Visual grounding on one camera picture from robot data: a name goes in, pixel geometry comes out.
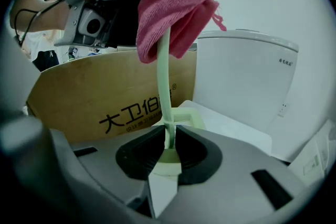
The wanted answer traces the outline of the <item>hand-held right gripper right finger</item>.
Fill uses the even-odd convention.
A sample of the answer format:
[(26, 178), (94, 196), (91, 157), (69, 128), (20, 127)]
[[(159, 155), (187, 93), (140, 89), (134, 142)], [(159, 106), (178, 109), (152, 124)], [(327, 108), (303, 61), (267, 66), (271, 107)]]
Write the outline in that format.
[(303, 183), (282, 162), (234, 138), (178, 126), (178, 191), (163, 224), (282, 224)]

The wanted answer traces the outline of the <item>person's left forearm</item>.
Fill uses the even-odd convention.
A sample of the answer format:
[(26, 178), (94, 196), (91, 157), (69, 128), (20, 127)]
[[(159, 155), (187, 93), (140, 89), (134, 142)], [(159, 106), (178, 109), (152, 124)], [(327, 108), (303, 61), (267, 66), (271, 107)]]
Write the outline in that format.
[(65, 2), (57, 4), (33, 19), (32, 11), (39, 12), (51, 5), (52, 3), (41, 0), (15, 0), (9, 14), (11, 28), (28, 32), (64, 30), (70, 12)]

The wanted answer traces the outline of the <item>pink cloth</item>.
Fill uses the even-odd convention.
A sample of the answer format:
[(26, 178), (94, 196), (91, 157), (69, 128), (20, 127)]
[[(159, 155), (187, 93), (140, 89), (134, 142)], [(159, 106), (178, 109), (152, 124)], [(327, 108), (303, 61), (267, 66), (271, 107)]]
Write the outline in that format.
[(157, 42), (170, 30), (169, 53), (182, 58), (210, 20), (226, 31), (223, 18), (216, 14), (215, 0), (141, 0), (137, 52), (142, 63), (157, 59)]

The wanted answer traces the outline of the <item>white toilet with closed lid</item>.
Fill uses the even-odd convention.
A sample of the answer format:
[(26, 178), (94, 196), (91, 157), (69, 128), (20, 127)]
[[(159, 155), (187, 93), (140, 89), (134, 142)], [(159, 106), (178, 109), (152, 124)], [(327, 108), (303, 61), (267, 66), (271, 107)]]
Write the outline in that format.
[(267, 134), (285, 103), (299, 47), (255, 31), (207, 31), (197, 39), (194, 108), (208, 131), (247, 142), (267, 155)]

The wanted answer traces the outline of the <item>pale green toilet brush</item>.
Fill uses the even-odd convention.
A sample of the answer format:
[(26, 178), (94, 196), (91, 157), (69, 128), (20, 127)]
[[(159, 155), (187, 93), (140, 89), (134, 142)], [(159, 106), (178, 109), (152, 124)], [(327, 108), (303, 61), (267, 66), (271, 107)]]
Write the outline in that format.
[(178, 183), (178, 176), (182, 173), (182, 164), (175, 149), (175, 127), (169, 87), (169, 45), (171, 28), (168, 27), (158, 40), (157, 51), (157, 80), (162, 118), (156, 125), (165, 128), (164, 151), (159, 161), (150, 173), (150, 178), (157, 177), (169, 183)]

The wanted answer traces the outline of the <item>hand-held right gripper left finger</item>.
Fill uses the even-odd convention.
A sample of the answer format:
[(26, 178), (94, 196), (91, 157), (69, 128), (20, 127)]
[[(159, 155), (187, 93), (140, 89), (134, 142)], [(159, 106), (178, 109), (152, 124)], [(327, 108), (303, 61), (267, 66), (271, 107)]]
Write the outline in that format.
[(157, 125), (72, 148), (104, 191), (128, 208), (154, 218), (149, 175), (163, 153), (164, 141), (165, 128)]

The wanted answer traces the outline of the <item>large cardboard box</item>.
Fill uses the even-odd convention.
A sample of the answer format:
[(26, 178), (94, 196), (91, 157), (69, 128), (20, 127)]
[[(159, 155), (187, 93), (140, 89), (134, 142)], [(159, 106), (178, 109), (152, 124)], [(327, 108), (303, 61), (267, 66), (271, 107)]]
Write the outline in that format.
[(27, 105), (71, 144), (152, 126), (161, 117), (156, 63), (135, 50), (84, 57), (43, 71)]

